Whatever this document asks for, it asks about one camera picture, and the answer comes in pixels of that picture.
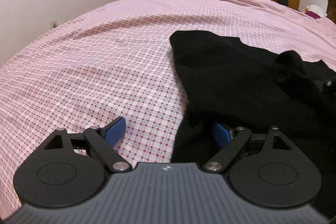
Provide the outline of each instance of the black garment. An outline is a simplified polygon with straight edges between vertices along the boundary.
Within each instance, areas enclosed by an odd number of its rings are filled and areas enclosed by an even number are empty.
[[[254,133],[278,126],[292,139],[332,135],[335,102],[323,83],[336,73],[322,60],[303,62],[295,51],[277,55],[207,31],[177,31],[170,43],[189,98],[172,162],[202,165],[216,154],[213,122]]]

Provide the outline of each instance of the bed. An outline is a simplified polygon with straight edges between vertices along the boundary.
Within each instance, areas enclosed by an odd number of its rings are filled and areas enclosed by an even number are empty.
[[[117,151],[132,165],[169,162],[188,99],[169,44],[176,30],[296,50],[336,70],[336,27],[270,0],[119,0],[40,36],[0,70],[0,215],[20,206],[13,175],[55,129],[125,117]]]

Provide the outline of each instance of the electrical outlet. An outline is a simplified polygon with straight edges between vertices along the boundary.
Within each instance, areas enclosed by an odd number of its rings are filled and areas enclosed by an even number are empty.
[[[54,20],[50,22],[50,29],[56,28],[57,27],[57,20]]]

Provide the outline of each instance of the gray ribbed surface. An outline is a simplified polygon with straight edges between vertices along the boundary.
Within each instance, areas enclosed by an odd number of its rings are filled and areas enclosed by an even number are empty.
[[[62,210],[24,205],[8,224],[325,224],[312,207],[289,211],[258,208],[236,196],[220,175],[196,164],[139,163],[112,176],[105,189],[83,204]]]

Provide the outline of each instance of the metal screw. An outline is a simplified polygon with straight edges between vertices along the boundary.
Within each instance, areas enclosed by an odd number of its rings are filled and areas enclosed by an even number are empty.
[[[129,164],[127,162],[124,162],[124,161],[118,161],[118,162],[115,162],[112,167],[115,169],[115,170],[118,170],[118,171],[124,171],[124,170],[127,170],[129,168]]]
[[[205,165],[205,168],[210,171],[217,171],[222,168],[222,165],[219,162],[211,161]]]

